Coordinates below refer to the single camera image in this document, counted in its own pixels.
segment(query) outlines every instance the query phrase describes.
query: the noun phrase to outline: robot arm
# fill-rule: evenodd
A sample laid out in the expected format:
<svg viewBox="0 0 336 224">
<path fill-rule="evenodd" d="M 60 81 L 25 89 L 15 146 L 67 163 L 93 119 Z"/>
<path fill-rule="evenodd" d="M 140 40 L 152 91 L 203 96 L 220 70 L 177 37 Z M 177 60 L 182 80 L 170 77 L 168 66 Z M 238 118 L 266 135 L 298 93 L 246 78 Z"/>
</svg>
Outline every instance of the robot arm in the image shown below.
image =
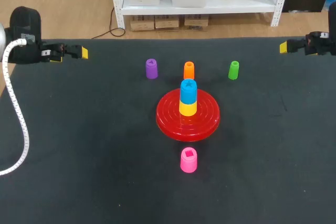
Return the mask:
<svg viewBox="0 0 336 224">
<path fill-rule="evenodd" d="M 313 31 L 300 40 L 289 39 L 280 45 L 280 53 L 297 52 L 304 48 L 306 55 L 336 55 L 336 2 L 329 8 L 329 33 Z"/>
<path fill-rule="evenodd" d="M 9 55 L 8 62 L 10 63 L 61 62 L 65 55 L 71 55 L 76 59 L 88 59 L 87 49 L 80 45 L 48 44 L 42 41 L 40 14 L 24 6 L 12 12 L 8 28 L 0 24 L 0 62 L 6 46 L 19 38 L 26 39 L 29 45 L 15 48 Z"/>
</svg>

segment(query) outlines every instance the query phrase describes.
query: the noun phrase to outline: cardboard box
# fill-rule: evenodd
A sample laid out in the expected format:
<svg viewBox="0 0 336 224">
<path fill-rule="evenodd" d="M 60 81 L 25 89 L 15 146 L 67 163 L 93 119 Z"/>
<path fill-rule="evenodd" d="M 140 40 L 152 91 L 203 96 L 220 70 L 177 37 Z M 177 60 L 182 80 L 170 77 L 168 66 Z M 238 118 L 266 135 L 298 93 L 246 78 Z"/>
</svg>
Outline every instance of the cardboard box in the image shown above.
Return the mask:
<svg viewBox="0 0 336 224">
<path fill-rule="evenodd" d="M 179 28 L 180 19 L 178 15 L 156 15 L 155 16 L 155 29 L 162 28 Z"/>
<path fill-rule="evenodd" d="M 132 16 L 131 30 L 132 31 L 154 30 L 154 16 L 153 15 Z"/>
<path fill-rule="evenodd" d="M 192 14 L 184 16 L 184 27 L 189 30 L 205 31 L 209 23 L 209 15 Z"/>
</svg>

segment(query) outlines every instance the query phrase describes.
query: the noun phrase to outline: metal shelving unit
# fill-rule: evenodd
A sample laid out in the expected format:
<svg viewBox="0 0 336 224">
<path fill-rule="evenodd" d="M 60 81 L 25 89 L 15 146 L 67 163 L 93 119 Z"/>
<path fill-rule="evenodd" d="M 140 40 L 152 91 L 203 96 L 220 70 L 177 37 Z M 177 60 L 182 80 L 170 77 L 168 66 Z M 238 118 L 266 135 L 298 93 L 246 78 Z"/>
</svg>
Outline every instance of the metal shelving unit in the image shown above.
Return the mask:
<svg viewBox="0 0 336 224">
<path fill-rule="evenodd" d="M 207 0 L 202 8 L 177 8 L 172 0 L 158 6 L 131 6 L 127 0 L 113 0 L 118 27 L 125 28 L 124 15 L 274 13 L 271 26 L 278 26 L 285 0 Z"/>
</svg>

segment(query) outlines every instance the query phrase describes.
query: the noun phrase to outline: white cable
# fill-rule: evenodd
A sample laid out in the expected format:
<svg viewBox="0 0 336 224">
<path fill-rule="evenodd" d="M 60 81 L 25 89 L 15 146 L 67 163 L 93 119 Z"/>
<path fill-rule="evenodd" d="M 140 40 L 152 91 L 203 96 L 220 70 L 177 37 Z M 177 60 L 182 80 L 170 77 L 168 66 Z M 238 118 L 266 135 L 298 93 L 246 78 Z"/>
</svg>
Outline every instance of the white cable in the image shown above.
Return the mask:
<svg viewBox="0 0 336 224">
<path fill-rule="evenodd" d="M 11 173 L 16 168 L 18 168 L 23 163 L 23 161 L 25 160 L 25 158 L 28 154 L 28 150 L 29 150 L 28 128 L 27 128 L 25 119 L 22 115 L 20 106 L 17 102 L 12 83 L 10 82 L 9 73 L 8 73 L 8 57 L 9 57 L 10 51 L 16 46 L 24 46 L 26 44 L 27 44 L 27 41 L 25 39 L 17 39 L 17 40 L 12 41 L 6 47 L 6 49 L 4 51 L 3 59 L 2 59 L 2 70 L 3 70 L 3 73 L 4 73 L 4 78 L 5 78 L 7 90 L 8 90 L 10 99 L 12 100 L 12 104 L 13 104 L 15 112 L 17 114 L 17 118 L 20 121 L 22 132 L 23 132 L 24 148 L 23 148 L 23 152 L 22 152 L 22 155 L 21 155 L 20 159 L 12 167 L 10 167 L 6 170 L 0 171 L 0 176 Z"/>
</svg>

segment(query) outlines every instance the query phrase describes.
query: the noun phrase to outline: yellow cup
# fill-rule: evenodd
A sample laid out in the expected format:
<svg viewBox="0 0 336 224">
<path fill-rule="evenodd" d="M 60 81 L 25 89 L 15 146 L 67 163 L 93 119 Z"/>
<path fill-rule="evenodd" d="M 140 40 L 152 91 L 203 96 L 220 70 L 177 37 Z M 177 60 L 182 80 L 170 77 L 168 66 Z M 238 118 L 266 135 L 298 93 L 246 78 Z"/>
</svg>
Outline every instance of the yellow cup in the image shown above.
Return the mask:
<svg viewBox="0 0 336 224">
<path fill-rule="evenodd" d="M 197 112 L 197 101 L 193 104 L 184 104 L 180 101 L 179 111 L 184 116 L 192 116 Z"/>
</svg>

